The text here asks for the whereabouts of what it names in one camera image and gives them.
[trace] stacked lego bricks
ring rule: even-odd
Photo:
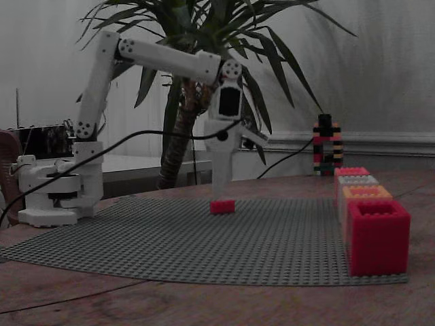
[[[409,213],[365,168],[336,168],[334,188],[349,274],[405,273]]]
[[[343,166],[343,141],[337,123],[316,123],[313,129],[313,165],[316,175],[333,175],[334,169]],[[332,142],[332,154],[324,153],[325,142]]]

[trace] wire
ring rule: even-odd
[[[68,175],[70,172],[74,171],[75,169],[95,160],[96,158],[99,158],[100,156],[103,156],[104,154],[108,153],[109,151],[117,148],[119,145],[125,143],[126,141],[128,141],[129,139],[139,136],[141,134],[165,134],[167,136],[171,136],[171,137],[179,137],[179,138],[185,138],[185,139],[194,139],[197,141],[204,141],[206,139],[211,139],[211,138],[220,138],[222,137],[223,139],[225,139],[226,137],[228,137],[228,133],[227,131],[230,130],[231,128],[234,128],[237,124],[239,124],[242,120],[236,120],[234,121],[231,125],[229,125],[228,127],[226,127],[225,129],[221,129],[213,134],[208,134],[205,136],[197,136],[197,137],[192,137],[192,136],[187,136],[185,134],[180,134],[177,132],[166,132],[166,131],[160,131],[160,130],[142,130],[142,131],[136,131],[132,134],[129,134],[128,136],[124,137],[123,139],[121,139],[120,141],[118,141],[117,143],[114,143],[112,146],[109,146],[108,148],[104,149],[103,151],[100,151],[99,153],[90,156],[89,158],[81,161],[80,163],[74,164],[71,168],[65,170],[62,173],[59,173],[58,175],[56,175],[55,177],[51,178],[50,180],[47,180],[46,182],[41,183],[40,185],[37,185],[36,187],[33,187],[29,190],[27,190],[26,192],[23,192],[21,195],[19,195],[18,197],[16,197],[15,199],[13,199],[5,208],[5,210],[2,212],[1,217],[0,217],[0,225],[3,222],[7,212],[11,209],[11,207],[17,202],[19,201],[21,198],[24,198],[25,196],[28,196],[29,194],[32,194],[33,192],[45,187],[46,185],[49,185],[53,182],[55,182],[56,180],[60,179],[61,177],[64,177],[65,175]]]
[[[195,174],[195,185],[198,185],[198,179],[196,178],[196,154],[195,154],[195,140],[192,139],[193,144],[193,172]]]
[[[107,117],[106,117],[106,114],[104,113],[104,111],[103,111],[103,117],[104,117],[104,122],[103,122],[103,125],[98,129],[97,136],[99,134],[101,134],[101,132],[104,130],[104,128],[106,128],[106,125],[107,125]]]
[[[24,166],[30,166],[32,164],[23,164],[22,166],[18,167],[16,170],[12,170],[12,165],[9,167],[9,176],[13,177],[21,168],[23,168]]]
[[[30,309],[47,307],[47,306],[53,306],[55,304],[63,304],[65,302],[71,302],[71,301],[75,301],[75,300],[84,299],[85,297],[96,297],[96,296],[101,295],[101,294],[105,294],[105,293],[109,293],[109,292],[112,292],[112,291],[117,291],[117,290],[125,289],[127,287],[134,287],[135,285],[140,285],[140,284],[143,284],[143,283],[146,283],[146,282],[149,282],[149,280],[138,280],[137,282],[135,282],[133,284],[123,285],[121,287],[116,287],[115,289],[108,289],[108,290],[104,290],[104,291],[100,291],[100,292],[96,292],[96,293],[91,293],[91,294],[88,294],[88,295],[85,295],[85,296],[82,296],[82,297],[73,297],[71,299],[65,299],[65,300],[61,300],[61,301],[57,301],[57,302],[49,302],[47,304],[40,304],[38,306],[29,306],[29,307],[25,307],[25,308],[19,308],[19,309],[2,311],[2,312],[0,312],[0,314],[10,314],[12,312],[19,312],[19,311],[24,311],[24,310],[30,310]]]
[[[265,175],[271,168],[273,168],[274,166],[276,166],[276,165],[278,165],[279,163],[281,163],[282,161],[285,161],[285,160],[287,160],[288,158],[291,158],[292,156],[295,156],[296,154],[299,154],[301,151],[303,151],[304,149],[306,149],[307,147],[308,147],[308,145],[310,145],[311,144],[311,142],[313,141],[313,139],[311,139],[307,144],[305,144],[305,146],[304,147],[302,147],[301,149],[299,149],[298,151],[296,151],[296,152],[294,152],[294,153],[291,153],[290,155],[288,155],[288,156],[286,156],[286,157],[284,157],[284,158],[282,158],[282,159],[280,159],[278,162],[276,162],[276,163],[274,163],[274,164],[272,164],[271,166],[269,166],[261,175],[259,175],[258,177],[257,177],[257,179],[261,179],[261,177],[263,176],[263,175]]]

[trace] lego tower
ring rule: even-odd
[[[324,144],[332,142],[332,153],[324,153]],[[330,114],[319,114],[313,128],[313,161],[316,175],[334,175],[334,169],[343,165],[341,128],[332,123]]]

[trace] plant trunk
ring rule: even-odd
[[[184,100],[178,110],[177,119],[173,132],[190,136],[193,125],[198,114],[208,107],[210,99],[210,89],[202,87],[202,96],[196,98],[195,81],[186,80],[183,82]],[[157,189],[168,189],[175,187],[177,176],[183,157],[186,152],[189,139],[171,137],[168,148],[164,155],[164,162],[160,169],[160,175],[157,181]]]

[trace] robotic arm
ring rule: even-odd
[[[212,53],[200,51],[193,55],[155,43],[120,39],[117,33],[103,32],[75,125],[75,160],[48,168],[37,166],[33,156],[20,156],[17,175],[21,191],[28,190],[28,185],[41,184],[56,173],[66,171],[103,150],[102,142],[97,141],[97,130],[107,105],[114,68],[120,62],[189,77],[207,85],[221,82],[213,95],[206,132],[217,132],[240,119],[242,90],[237,85],[237,78],[241,75],[241,66],[237,61],[228,60],[222,65],[220,56]],[[265,142],[243,125],[238,125],[228,133],[228,139],[206,142],[207,149],[213,152],[213,190],[217,192],[224,186],[222,180],[227,181],[231,176],[228,172],[230,155],[237,148],[238,140],[244,136],[261,145]],[[81,217],[93,216],[94,205],[103,197],[102,163],[101,156],[77,168],[74,175],[62,177],[53,182],[51,187],[45,186],[26,196],[27,208],[18,213],[19,220],[34,226],[51,226],[74,224]]]

